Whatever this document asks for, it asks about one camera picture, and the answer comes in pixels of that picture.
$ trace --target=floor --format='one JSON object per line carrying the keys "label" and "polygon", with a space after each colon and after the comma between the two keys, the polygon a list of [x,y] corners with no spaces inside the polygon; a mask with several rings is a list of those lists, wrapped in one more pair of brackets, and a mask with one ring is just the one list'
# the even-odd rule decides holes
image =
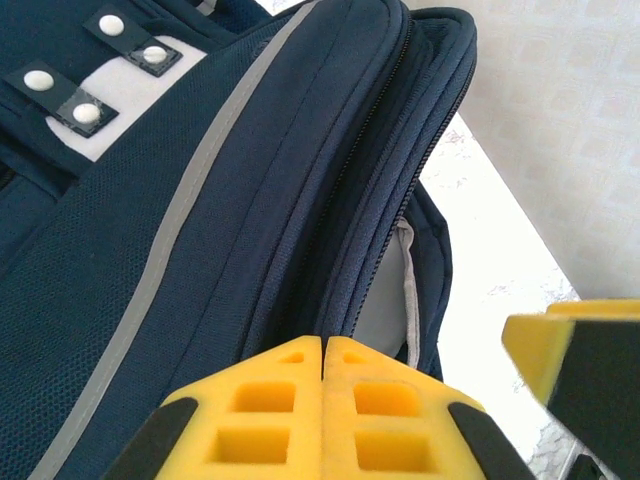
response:
{"label": "floor", "polygon": [[445,381],[485,406],[537,478],[561,478],[575,440],[533,399],[500,336],[509,315],[578,296],[459,116],[421,180],[454,253],[440,334]]}

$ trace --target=gray reflective stripe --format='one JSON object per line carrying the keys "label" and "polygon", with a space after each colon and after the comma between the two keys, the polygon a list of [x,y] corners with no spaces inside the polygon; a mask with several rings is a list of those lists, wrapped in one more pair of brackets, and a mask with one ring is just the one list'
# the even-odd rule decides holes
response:
{"label": "gray reflective stripe", "polygon": [[118,328],[91,374],[87,385],[73,406],[71,413],[35,470],[29,476],[29,480],[52,479],[78,442],[80,435],[82,435],[96,408],[98,408],[104,392],[122,363],[122,359],[129,350],[153,302],[178,233],[198,198],[200,189],[222,144],[287,38],[313,10],[315,5],[316,3],[314,2],[302,6],[293,18],[273,37],[269,45],[236,85],[216,115],[207,133],[205,133],[185,169],[176,193],[162,219],[149,251],[149,257],[140,282]]}
{"label": "gray reflective stripe", "polygon": [[196,7],[196,10],[198,10],[205,17],[208,17],[215,11],[216,3],[218,3],[218,0],[204,0],[204,2]]}

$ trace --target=gray lining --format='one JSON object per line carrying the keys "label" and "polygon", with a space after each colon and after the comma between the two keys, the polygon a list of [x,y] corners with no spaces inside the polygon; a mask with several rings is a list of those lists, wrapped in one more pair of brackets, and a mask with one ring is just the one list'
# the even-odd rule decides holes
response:
{"label": "gray lining", "polygon": [[414,237],[409,222],[401,218],[373,279],[353,338],[390,357],[396,357],[406,342],[407,365],[417,368],[420,311],[411,256]]}
{"label": "gray lining", "polygon": [[398,222],[396,229],[402,245],[402,256],[404,258],[404,304],[407,312],[407,365],[418,368],[420,359],[420,311],[418,305],[418,287],[416,284],[416,274],[413,269],[413,257],[411,256],[411,245],[415,233],[409,222],[403,217]]}

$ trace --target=white patch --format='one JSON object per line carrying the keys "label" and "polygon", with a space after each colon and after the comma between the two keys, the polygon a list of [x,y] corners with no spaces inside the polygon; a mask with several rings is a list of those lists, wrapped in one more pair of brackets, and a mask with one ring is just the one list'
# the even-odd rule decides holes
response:
{"label": "white patch", "polygon": [[161,77],[156,78],[117,57],[80,84],[87,93],[119,113],[91,138],[84,138],[55,118],[47,117],[47,125],[65,145],[89,160],[97,161],[167,90],[206,57],[205,52],[173,37],[159,36],[157,39],[183,55]]}

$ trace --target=black plastic piece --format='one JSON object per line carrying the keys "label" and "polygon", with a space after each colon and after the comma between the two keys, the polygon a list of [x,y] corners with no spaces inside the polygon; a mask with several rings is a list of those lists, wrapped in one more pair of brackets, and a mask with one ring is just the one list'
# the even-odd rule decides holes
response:
{"label": "black plastic piece", "polygon": [[565,480],[607,480],[600,467],[589,455],[581,453],[576,457]]}
{"label": "black plastic piece", "polygon": [[640,472],[640,323],[575,322],[549,411],[621,478]]}
{"label": "black plastic piece", "polygon": [[[32,90],[24,83],[24,76],[33,70],[42,70],[53,77],[53,87],[42,92]],[[58,73],[43,61],[36,60],[5,77],[16,90],[29,97],[51,116],[85,138],[91,137],[118,115],[109,105],[88,94],[78,85]],[[73,118],[73,109],[83,103],[92,103],[100,110],[100,118],[90,124],[80,123]]]}
{"label": "black plastic piece", "polygon": [[[120,35],[106,35],[100,30],[100,19],[105,15],[115,15],[124,23],[124,30]],[[177,50],[156,40],[140,25],[124,15],[113,5],[105,5],[98,10],[84,24],[94,37],[106,43],[126,60],[133,63],[154,77],[160,77],[164,72],[169,70],[178,60],[182,58],[182,54]],[[145,61],[144,50],[148,47],[160,47],[167,52],[167,58],[161,63],[153,64]]]}
{"label": "black plastic piece", "polygon": [[154,479],[197,408],[198,402],[187,397],[153,412],[103,480]]}
{"label": "black plastic piece", "polygon": [[489,415],[458,402],[449,405],[449,413],[487,480],[535,480]]}

